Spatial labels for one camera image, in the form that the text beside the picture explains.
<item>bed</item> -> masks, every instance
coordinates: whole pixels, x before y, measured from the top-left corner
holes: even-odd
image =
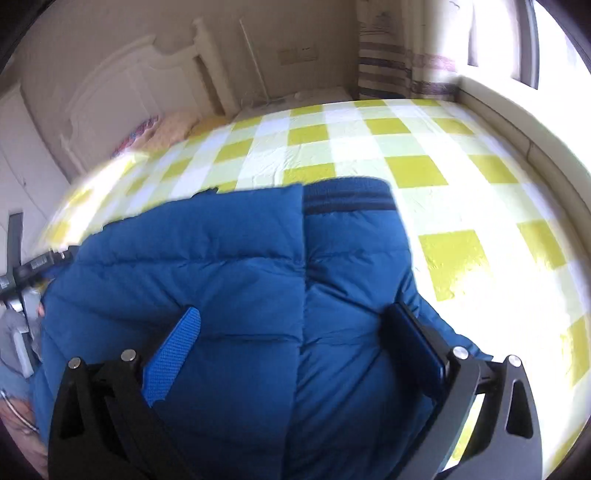
[[[121,155],[71,192],[39,249],[78,244],[109,222],[212,187],[223,193],[344,176],[391,185],[419,291],[441,316],[496,360],[523,359],[550,473],[566,454],[566,432],[591,411],[587,256],[536,172],[462,105],[309,106],[225,125],[158,153]]]

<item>blue puffer jacket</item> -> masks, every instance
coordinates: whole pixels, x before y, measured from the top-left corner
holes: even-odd
[[[397,296],[450,345],[487,358],[417,293],[380,180],[167,203],[88,238],[48,289],[38,423],[47,439],[68,359],[141,350],[194,306],[200,335],[153,408],[197,472],[382,480],[433,408],[381,334]]]

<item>wall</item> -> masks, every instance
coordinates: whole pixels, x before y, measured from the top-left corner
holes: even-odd
[[[69,178],[76,176],[76,170],[61,148],[59,133],[70,131],[64,110],[79,83],[100,61],[143,35],[156,34],[155,45],[165,53],[189,45],[191,21],[199,16],[205,19],[237,100],[244,105],[261,99],[262,92],[240,17],[271,96],[337,85],[355,87],[353,0],[57,0],[23,38],[10,75],[20,79],[41,136]],[[280,66],[277,50],[302,43],[316,43],[319,59]]]

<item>curtain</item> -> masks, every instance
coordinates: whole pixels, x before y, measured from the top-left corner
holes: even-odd
[[[468,59],[472,0],[356,1],[359,97],[453,101]]]

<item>bed frame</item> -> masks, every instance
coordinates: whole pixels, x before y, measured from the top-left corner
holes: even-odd
[[[78,87],[67,105],[72,126],[61,145],[80,174],[108,159],[142,121],[173,111],[198,117],[239,111],[219,52],[203,19],[193,21],[193,44],[165,55],[155,35],[142,37],[113,53]]]

